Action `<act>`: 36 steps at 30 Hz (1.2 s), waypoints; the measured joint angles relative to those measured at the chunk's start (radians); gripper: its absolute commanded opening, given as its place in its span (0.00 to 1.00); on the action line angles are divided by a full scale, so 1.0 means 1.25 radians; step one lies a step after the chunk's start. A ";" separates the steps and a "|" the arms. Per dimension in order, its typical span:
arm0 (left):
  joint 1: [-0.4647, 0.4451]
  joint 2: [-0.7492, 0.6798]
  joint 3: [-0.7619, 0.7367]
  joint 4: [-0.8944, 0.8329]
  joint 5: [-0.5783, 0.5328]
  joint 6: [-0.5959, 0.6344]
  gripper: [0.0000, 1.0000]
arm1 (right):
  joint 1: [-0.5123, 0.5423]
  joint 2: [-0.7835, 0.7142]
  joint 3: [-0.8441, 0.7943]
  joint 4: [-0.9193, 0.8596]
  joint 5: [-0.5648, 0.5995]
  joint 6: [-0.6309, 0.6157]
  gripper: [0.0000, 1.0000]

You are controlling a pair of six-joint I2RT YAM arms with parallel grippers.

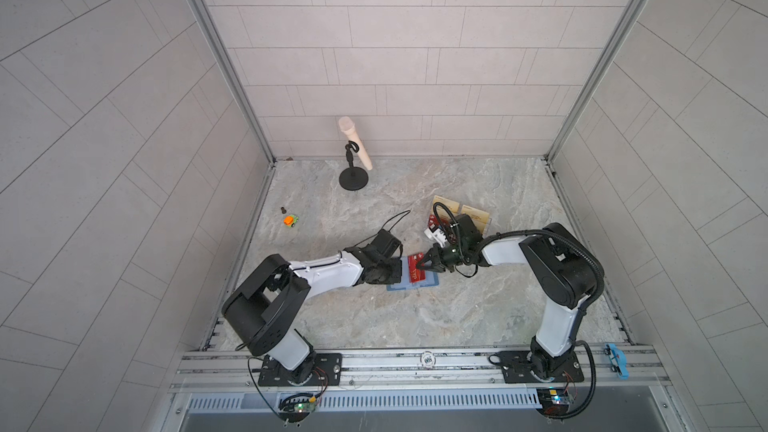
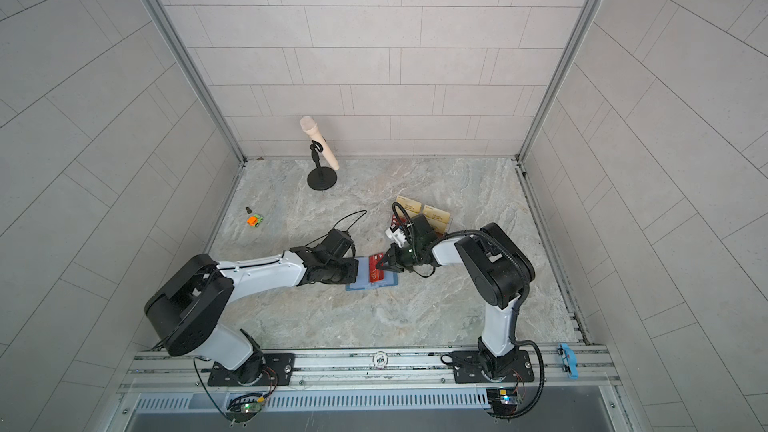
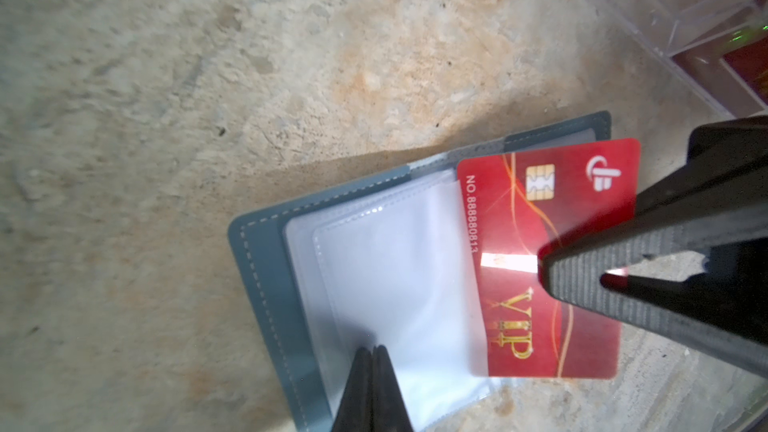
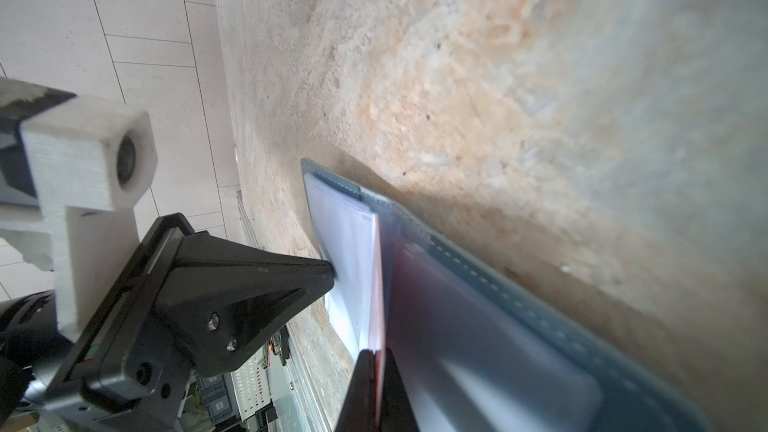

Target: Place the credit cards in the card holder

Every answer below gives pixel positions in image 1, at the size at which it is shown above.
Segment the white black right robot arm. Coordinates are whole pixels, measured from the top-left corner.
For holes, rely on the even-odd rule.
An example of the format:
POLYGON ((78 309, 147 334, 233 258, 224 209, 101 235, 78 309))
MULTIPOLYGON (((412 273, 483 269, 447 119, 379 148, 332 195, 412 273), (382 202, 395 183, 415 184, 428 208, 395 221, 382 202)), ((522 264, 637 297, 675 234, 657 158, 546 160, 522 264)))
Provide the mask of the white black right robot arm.
POLYGON ((453 238, 435 244, 416 263, 421 270, 456 272, 462 265, 475 270, 503 264, 526 264, 546 296, 544 315, 530 349, 501 351, 489 362, 502 369, 507 383, 581 382, 575 352, 587 309, 603 293, 600 262, 561 224, 542 229, 482 237, 469 218, 450 225, 453 238))

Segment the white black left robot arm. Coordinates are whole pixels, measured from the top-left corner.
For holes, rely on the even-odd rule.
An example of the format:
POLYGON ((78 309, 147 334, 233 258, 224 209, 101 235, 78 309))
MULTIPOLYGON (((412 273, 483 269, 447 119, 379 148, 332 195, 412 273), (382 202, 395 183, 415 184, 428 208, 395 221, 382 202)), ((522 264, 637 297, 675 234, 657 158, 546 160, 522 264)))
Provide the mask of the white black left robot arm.
POLYGON ((402 278, 402 242, 380 229, 362 247, 311 261, 265 258, 227 298, 222 315, 241 346, 254 356, 268 355, 299 385, 313 375, 316 352, 293 322, 304 302, 317 295, 360 284, 391 285, 402 278))

